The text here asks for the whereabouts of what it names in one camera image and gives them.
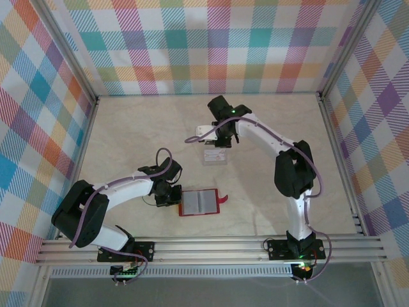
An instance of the plaid panel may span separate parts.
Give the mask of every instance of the plaid panel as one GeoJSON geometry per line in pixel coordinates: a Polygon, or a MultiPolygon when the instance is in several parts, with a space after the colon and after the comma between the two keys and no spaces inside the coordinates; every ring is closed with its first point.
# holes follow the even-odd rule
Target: plaid panel
{"type": "Polygon", "coordinates": [[[400,251],[391,251],[392,272],[403,288],[409,288],[402,258],[409,255],[408,14],[408,1],[382,1],[329,97],[369,234],[393,233],[400,251]]]}
{"type": "Polygon", "coordinates": [[[342,18],[348,1],[66,0],[65,5],[65,18],[72,19],[81,40],[65,35],[73,48],[85,45],[98,74],[93,79],[100,79],[109,95],[314,91],[328,47],[338,43],[336,30],[348,22],[342,18]],[[216,63],[219,54],[225,56],[216,63]],[[309,63],[314,69],[302,69],[309,63]],[[280,69],[273,71],[271,64],[280,69]],[[203,73],[188,74],[197,72],[197,65],[205,66],[203,73]],[[227,74],[234,65],[246,72],[240,79],[227,74]]]}
{"type": "Polygon", "coordinates": [[[28,0],[3,1],[0,35],[0,305],[23,306],[91,103],[28,0]]]}

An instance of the aluminum rail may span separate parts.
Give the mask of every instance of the aluminum rail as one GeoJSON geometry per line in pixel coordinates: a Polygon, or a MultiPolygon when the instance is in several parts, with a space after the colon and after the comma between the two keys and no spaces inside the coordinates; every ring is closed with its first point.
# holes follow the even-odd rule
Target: aluminum rail
{"type": "MultiPolygon", "coordinates": [[[[155,256],[150,265],[227,265],[227,264],[295,264],[301,260],[269,260],[262,248],[265,239],[285,236],[257,237],[144,237],[137,241],[155,242],[155,256]]],[[[332,263],[380,262],[386,253],[379,237],[362,235],[331,235],[332,263]]],[[[328,250],[328,242],[323,240],[328,250]]],[[[54,265],[123,265],[126,263],[97,262],[97,246],[69,249],[68,239],[45,240],[36,264],[54,265]]]]}

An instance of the floor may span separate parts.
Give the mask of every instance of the floor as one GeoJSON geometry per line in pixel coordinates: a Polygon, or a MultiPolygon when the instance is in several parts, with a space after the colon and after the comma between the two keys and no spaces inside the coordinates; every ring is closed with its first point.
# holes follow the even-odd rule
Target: floor
{"type": "MultiPolygon", "coordinates": [[[[118,224],[135,236],[274,235],[288,228],[286,200],[274,186],[274,161],[248,139],[233,143],[228,163],[203,165],[204,144],[183,141],[195,126],[213,120],[207,108],[212,95],[106,97],[100,101],[80,178],[90,183],[125,177],[155,164],[160,147],[172,151],[183,167],[184,190],[216,187],[229,200],[220,214],[180,217],[178,207],[151,207],[141,198],[110,210],[105,223],[118,224]]],[[[306,140],[322,174],[325,190],[311,202],[311,224],[327,233],[354,233],[321,113],[314,95],[225,95],[245,104],[265,124],[295,141],[306,140]]],[[[318,181],[314,181],[314,191],[318,181]]]]}

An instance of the metal extrusion rail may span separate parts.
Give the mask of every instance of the metal extrusion rail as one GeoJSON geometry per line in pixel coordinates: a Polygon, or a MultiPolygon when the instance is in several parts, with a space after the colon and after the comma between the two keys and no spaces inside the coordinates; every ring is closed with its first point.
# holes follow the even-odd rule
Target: metal extrusion rail
{"type": "MultiPolygon", "coordinates": [[[[291,264],[300,260],[272,260],[262,248],[265,239],[285,239],[285,236],[248,237],[144,237],[138,241],[155,242],[155,256],[150,265],[234,265],[234,264],[291,264]]],[[[330,236],[332,263],[379,262],[386,254],[379,237],[346,234],[330,236]]],[[[108,265],[96,261],[98,248],[86,246],[69,249],[68,239],[45,240],[36,264],[55,265],[108,265]]]]}

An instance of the purple wire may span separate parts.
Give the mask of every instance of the purple wire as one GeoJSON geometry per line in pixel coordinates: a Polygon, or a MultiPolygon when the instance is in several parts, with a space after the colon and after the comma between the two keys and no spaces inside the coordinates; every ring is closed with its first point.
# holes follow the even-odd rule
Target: purple wire
{"type": "MultiPolygon", "coordinates": [[[[118,254],[118,255],[136,257],[136,258],[142,259],[142,260],[145,262],[145,266],[143,267],[142,271],[139,272],[137,276],[135,276],[135,277],[131,278],[130,280],[128,280],[128,281],[127,281],[127,284],[133,283],[140,275],[143,274],[143,272],[144,272],[144,271],[146,270],[146,268],[148,267],[148,259],[146,259],[146,257],[144,257],[144,256],[142,256],[142,255],[132,254],[132,253],[124,253],[124,252],[122,252],[122,251],[116,251],[116,250],[114,250],[114,249],[105,248],[105,247],[103,247],[103,246],[102,246],[102,248],[104,248],[104,249],[107,250],[107,251],[110,251],[111,253],[115,253],[115,254],[118,254]]],[[[116,283],[118,282],[118,280],[116,279],[117,275],[118,275],[118,273],[115,273],[115,274],[114,274],[114,281],[115,281],[116,283]]]]}
{"type": "Polygon", "coordinates": [[[164,147],[159,148],[158,151],[156,152],[156,160],[158,160],[159,153],[162,150],[165,150],[169,154],[169,158],[170,158],[169,164],[165,167],[165,169],[163,171],[160,171],[159,173],[152,174],[152,175],[144,175],[144,176],[137,176],[137,177],[129,176],[129,177],[121,178],[121,179],[116,179],[116,180],[114,180],[112,182],[109,182],[108,184],[103,185],[102,187],[99,187],[97,190],[95,190],[91,194],[91,196],[88,198],[88,200],[85,203],[84,210],[82,210],[81,217],[79,219],[79,223],[78,223],[78,227],[77,227],[77,231],[76,231],[76,233],[74,235],[74,238],[71,241],[70,248],[73,248],[73,246],[75,245],[75,243],[77,242],[77,240],[79,238],[79,235],[80,235],[81,230],[82,230],[82,226],[84,224],[85,215],[86,215],[88,207],[89,207],[89,204],[91,203],[91,201],[95,197],[95,195],[97,195],[100,191],[104,190],[105,187],[108,188],[108,187],[112,187],[112,186],[117,185],[117,184],[121,184],[123,182],[129,182],[129,181],[134,181],[134,180],[138,180],[138,179],[149,179],[149,178],[152,178],[152,177],[161,176],[162,174],[164,174],[165,172],[168,171],[168,169],[171,167],[172,161],[173,161],[172,153],[167,148],[164,148],[164,147]]]}
{"type": "Polygon", "coordinates": [[[255,120],[251,120],[250,118],[246,118],[246,117],[239,117],[239,116],[235,116],[235,117],[230,117],[227,120],[224,120],[223,122],[219,123],[217,126],[215,126],[211,131],[203,134],[202,136],[192,136],[190,138],[187,138],[185,140],[185,143],[187,144],[192,144],[198,141],[201,141],[202,139],[204,139],[206,136],[210,135],[211,133],[215,132],[217,129],[219,129],[221,126],[227,124],[228,122],[231,122],[233,120],[243,120],[245,122],[249,122],[252,123],[258,127],[260,127],[261,129],[263,129],[265,132],[267,132],[269,135],[271,135],[274,139],[276,139],[277,141],[281,142],[282,144],[290,147],[291,149],[293,149],[294,151],[296,151],[298,154],[300,154],[307,162],[308,164],[311,166],[311,168],[314,170],[315,174],[317,174],[317,178],[318,178],[318,182],[320,183],[320,190],[317,194],[315,195],[305,195],[304,196],[304,217],[305,217],[305,222],[307,223],[308,228],[312,231],[315,232],[319,235],[323,235],[324,237],[327,238],[328,240],[328,244],[329,244],[329,252],[328,252],[328,257],[327,260],[324,263],[324,266],[322,267],[322,269],[312,278],[309,279],[310,280],[314,280],[316,279],[318,276],[320,276],[323,271],[327,268],[327,265],[330,261],[331,255],[332,255],[332,242],[330,237],[323,232],[317,232],[310,224],[309,224],[309,218],[308,218],[308,202],[307,199],[308,198],[317,198],[319,196],[322,195],[323,190],[324,190],[324,185],[323,185],[323,180],[321,177],[320,172],[318,171],[317,167],[314,165],[314,163],[310,160],[310,158],[308,158],[308,156],[303,153],[301,150],[299,150],[297,147],[295,147],[294,145],[285,142],[285,140],[283,140],[282,138],[280,138],[277,134],[275,134],[274,132],[272,132],[268,127],[264,126],[263,124],[255,121],[255,120]]]}

